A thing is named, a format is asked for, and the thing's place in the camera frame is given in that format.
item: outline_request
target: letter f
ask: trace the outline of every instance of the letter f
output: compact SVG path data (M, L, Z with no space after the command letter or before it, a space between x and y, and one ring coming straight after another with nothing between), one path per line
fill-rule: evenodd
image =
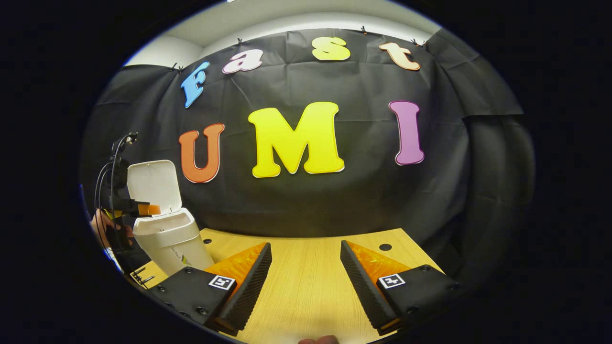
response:
M191 73L185 81L181 84L181 88L185 91L185 108L191 106L191 104L202 94L203 89L198 87L198 84L203 84L206 79L204 69L208 67L210 63L204 62Z

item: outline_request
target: finger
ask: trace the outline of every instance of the finger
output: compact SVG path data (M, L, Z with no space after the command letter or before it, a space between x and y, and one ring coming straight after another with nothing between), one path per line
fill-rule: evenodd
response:
M319 339L317 339L315 344L339 344L338 338L334 335L325 335Z
M134 237L134 232L132 230L132 227L125 226L125 232L127 233L127 237Z
M102 214L100 213L100 209L96 210L94 217L91 219L91 226L96 231L98 230L102 231L102 228L105 227Z
M98 240L102 240L101 244L104 247L110 247L108 240L106 239L106 234L103 229L103 225L98 222L96 223L95 219L91 222L91 228L94 230L95 238Z
M113 220L111 220L110 217L108 217L108 215L106 215L106 213L104 213L102 215L102 219L104 221L104 226L110 226L111 228L115 228L116 230L118 230L120 228L119 225L116 225L115 222Z

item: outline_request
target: black backdrop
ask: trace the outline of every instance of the black backdrop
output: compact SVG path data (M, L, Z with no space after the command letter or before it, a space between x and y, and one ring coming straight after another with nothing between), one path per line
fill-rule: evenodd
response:
M598 188L586 184L596 184L598 179L593 169L582 170L596 147L590 144L586 149L586 143L595 143L600 127L589 125L594 113L585 111L583 102L569 101L594 99L591 86L602 79L594 64L575 64L577 58L584 62L584 54L599 46L597 17L585 6L551 7L530 1L407 3L465 39L500 70L529 114L521 121L533 134L539 157L529 225L505 265L475 296L412 331L410 339L514 343L529 338L563 343L603 337L601 319L594 318L603 302L585 294L594 286L591 278L603 280L603 269L585 273L588 260L602 252L589 247L599 240L594 235L599 228L596 208L589 197L594 192L590 190ZM37 219L60 226L51 231L34 228L40 246L25 258L34 258L34 264L48 263L47 268L19 267L17 276L26 277L21 284L25 293L9 300L9 307L14 302L18 312L9 317L5 337L11 338L12 329L22 329L12 339L125 343L178 336L204 340L200 331L152 305L117 275L93 238L83 235L88 231L86 219L62 216L80 212L78 190L73 188L78 180L78 136L109 77L138 47L202 9L201 2L182 7L175 1L150 4L107 1L82 9L77 3L74 7L48 3L17 10L25 21L16 34L9 35L8 59L18 73L8 80L17 81L19 109L37 108L28 116L14 116L9 125L17 120L16 129L40 130L40 135L28 136L24 142L29 143L29 151L16 151L17 161L31 162L28 152L37 153L36 171L44 166L46 176L42 190L48 188L50 199L59 200L40 209ZM485 13L476 15L479 10ZM11 25L7 32L14 32L13 21L2 24ZM589 135L579 136L579 129L588 129ZM23 131L11 132L24 140ZM26 204L40 194L40 183L31 183L40 175L21 170L19 175L17 180L25 177L27 183L20 184L13 196ZM35 190L23 194L23 185L30 184ZM33 213L23 210L14 217L17 228L31 223ZM143 326L156 331L142 331Z
M342 38L351 56L317 60L310 44L317 37ZM409 48L420 69L397 66L379 48L386 42ZM222 73L232 56L251 49L264 51L260 67ZM185 108L180 85L204 61L210 66L203 92ZM400 144L389 103L396 100L419 106L421 163L395 163ZM255 178L255 127L248 115L275 107L295 129L304 108L321 101L339 107L335 136L345 169L309 174L300 167L290 174L283 166L277 177ZM136 131L138 142L124 158L172 161L183 205L200 227L277 237L401 227L451 275L468 259L462 282L472 285L507 250L531 199L531 142L514 120L522 114L492 66L446 30L424 46L375 32L284 32L225 48L180 73L153 65L124 67L94 107L84 134L81 180L91 206L111 143ZM218 174L208 183L192 183L182 175L178 138L215 123L225 125ZM206 165L206 148L200 136L196 165ZM308 150L302 161L307 159Z

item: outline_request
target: yellow letter m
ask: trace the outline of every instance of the yellow letter m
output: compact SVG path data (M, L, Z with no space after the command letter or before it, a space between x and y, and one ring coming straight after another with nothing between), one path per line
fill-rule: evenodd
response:
M344 160L338 157L336 147L336 113L338 105L334 103L311 103L304 109L295 130L276 108L265 108L250 114L248 121L255 125L257 141L257 166L253 168L253 175L266 178L280 174L280 166L274 163L273 149L289 173L295 173L306 145L306 172L330 173L344 170Z

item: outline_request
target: wooden table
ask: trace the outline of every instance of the wooden table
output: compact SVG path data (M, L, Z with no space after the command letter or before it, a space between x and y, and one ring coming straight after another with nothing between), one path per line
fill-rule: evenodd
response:
M253 313L236 339L249 344L297 344L305 338L333 334L341 344L364 344L380 338L359 303L340 261L340 241L348 240L409 267L438 265L401 229L352 236L318 238L256 237L203 229L215 262L261 242L271 244L272 265ZM381 244L391 250L382 251ZM152 261L139 273L146 286L167 276Z

